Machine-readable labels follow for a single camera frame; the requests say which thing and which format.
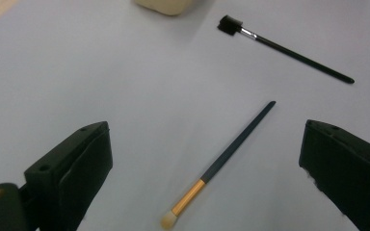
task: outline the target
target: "white surface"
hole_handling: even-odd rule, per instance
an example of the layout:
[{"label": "white surface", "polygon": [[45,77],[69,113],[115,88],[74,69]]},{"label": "white surface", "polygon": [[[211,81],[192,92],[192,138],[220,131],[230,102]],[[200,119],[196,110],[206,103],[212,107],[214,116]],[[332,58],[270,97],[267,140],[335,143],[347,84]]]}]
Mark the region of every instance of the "white surface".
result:
[{"label": "white surface", "polygon": [[[225,14],[355,84],[225,35]],[[107,120],[115,166],[79,230],[161,230],[271,100],[174,230],[357,230],[298,160],[309,118],[370,142],[370,0],[199,0],[179,17],[122,0],[23,0],[0,18],[0,183],[21,186],[52,147]]]}]

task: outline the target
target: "brush ferrule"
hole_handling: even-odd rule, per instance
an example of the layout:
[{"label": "brush ferrule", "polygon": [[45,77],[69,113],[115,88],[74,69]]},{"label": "brush ferrule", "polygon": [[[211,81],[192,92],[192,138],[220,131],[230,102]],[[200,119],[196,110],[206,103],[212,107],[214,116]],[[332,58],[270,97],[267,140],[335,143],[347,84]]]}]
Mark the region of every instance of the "brush ferrule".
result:
[{"label": "brush ferrule", "polygon": [[248,31],[248,30],[246,30],[245,28],[241,28],[241,30],[240,30],[240,34],[242,34],[242,35],[244,35],[244,36],[246,36],[246,37],[249,37],[249,38],[251,38],[251,39],[257,39],[257,34],[255,34],[255,33],[253,33],[253,32],[251,32],[251,31]]}]

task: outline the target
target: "black bristles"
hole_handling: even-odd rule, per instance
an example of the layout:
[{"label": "black bristles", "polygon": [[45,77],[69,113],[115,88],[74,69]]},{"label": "black bristles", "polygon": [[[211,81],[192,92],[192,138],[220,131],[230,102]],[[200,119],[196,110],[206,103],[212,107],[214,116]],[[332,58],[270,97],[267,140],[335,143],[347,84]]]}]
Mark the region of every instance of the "black bristles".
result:
[{"label": "black bristles", "polygon": [[226,15],[221,19],[218,29],[228,35],[234,36],[236,32],[240,32],[242,30],[242,23],[243,22]]}]

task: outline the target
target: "brush head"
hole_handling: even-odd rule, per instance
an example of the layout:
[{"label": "brush head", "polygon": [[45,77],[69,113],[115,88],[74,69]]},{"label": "brush head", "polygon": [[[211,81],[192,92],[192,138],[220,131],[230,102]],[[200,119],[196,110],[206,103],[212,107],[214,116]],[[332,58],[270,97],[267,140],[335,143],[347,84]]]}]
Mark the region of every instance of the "brush head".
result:
[{"label": "brush head", "polygon": [[170,230],[175,225],[177,219],[178,217],[172,211],[168,211],[161,219],[161,226],[165,230]]},{"label": "brush head", "polygon": [[243,22],[226,15],[219,22],[218,29],[227,33],[228,35],[234,36],[236,32],[240,32],[242,30],[242,23]]}]

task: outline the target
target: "eyebrow brush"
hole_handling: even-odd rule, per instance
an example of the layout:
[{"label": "eyebrow brush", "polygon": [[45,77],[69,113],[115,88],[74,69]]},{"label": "eyebrow brush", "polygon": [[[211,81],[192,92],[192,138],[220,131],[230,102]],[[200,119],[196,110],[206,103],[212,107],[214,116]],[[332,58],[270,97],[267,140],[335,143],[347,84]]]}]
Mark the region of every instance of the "eyebrow brush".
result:
[{"label": "eyebrow brush", "polygon": [[179,215],[185,207],[197,196],[204,186],[215,176],[215,174],[224,166],[226,161],[236,152],[243,141],[249,136],[253,129],[259,124],[264,116],[276,104],[276,101],[270,102],[260,114],[245,128],[245,130],[230,144],[230,146],[219,156],[219,158],[203,173],[194,186],[185,193],[185,195],[168,211],[161,219],[161,226],[169,230],[173,227]]},{"label": "eyebrow brush", "polygon": [[220,21],[220,24],[218,26],[218,29],[231,35],[231,36],[234,36],[236,32],[239,32],[240,34],[248,37],[248,38],[251,38],[251,39],[254,39],[262,44],[265,44],[267,46],[270,46],[272,48],[274,48],[275,50],[285,54],[285,55],[288,55],[290,56],[291,58],[295,59],[295,60],[298,60],[304,64],[307,64],[307,65],[310,65],[326,74],[329,74],[330,76],[336,78],[336,79],[339,79],[347,84],[353,84],[355,81],[354,79],[344,75],[344,74],[341,74],[331,68],[328,68],[322,64],[318,64],[314,61],[312,61],[311,59],[309,58],[306,58],[300,54],[297,54],[296,52],[292,51],[292,50],[289,50],[283,46],[280,46],[270,40],[267,40],[263,37],[261,37],[260,35],[258,34],[255,34],[254,32],[251,32],[245,28],[242,27],[242,24],[243,22],[242,21],[238,21],[228,15],[224,16],[221,21]]}]

